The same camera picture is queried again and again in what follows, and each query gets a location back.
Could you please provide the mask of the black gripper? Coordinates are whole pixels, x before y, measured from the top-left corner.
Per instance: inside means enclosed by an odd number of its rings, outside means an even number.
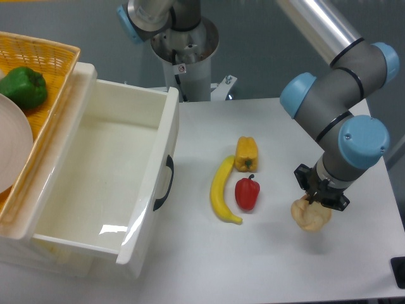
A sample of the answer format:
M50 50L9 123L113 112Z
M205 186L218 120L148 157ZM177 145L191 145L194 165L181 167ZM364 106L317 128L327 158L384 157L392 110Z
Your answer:
M344 211L350 200L344 195L343 189L332 187L332 181L320 179L315 168L309 168L305 164L300 164L294 175L302 190L305 191L304 200L308 203L321 203L324 207Z

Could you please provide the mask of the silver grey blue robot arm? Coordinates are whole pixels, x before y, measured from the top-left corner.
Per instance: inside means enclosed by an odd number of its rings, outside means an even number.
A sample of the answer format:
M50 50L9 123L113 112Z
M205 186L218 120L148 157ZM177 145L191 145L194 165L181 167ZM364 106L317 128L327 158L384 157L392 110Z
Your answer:
M390 142L381 121L351 108L398 74L399 57L387 44L367 43L329 1L278 5L331 69L319 78L296 76L280 95L284 110L323 149L313 167L300 165L294 174L310 202L342 211L349 204L344 191ZM211 57L219 34L199 1L128 1L116 13L134 43L151 43L166 86L178 89L181 101L213 99Z

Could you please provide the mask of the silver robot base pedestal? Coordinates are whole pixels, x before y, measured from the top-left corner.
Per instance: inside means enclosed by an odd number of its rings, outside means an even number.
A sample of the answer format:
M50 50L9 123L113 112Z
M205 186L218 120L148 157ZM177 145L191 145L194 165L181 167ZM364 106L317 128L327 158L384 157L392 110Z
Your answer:
M211 99L211 58L218 45L218 29L205 17L190 31L168 29L151 41L162 63L167 88L177 88L179 99L185 102Z

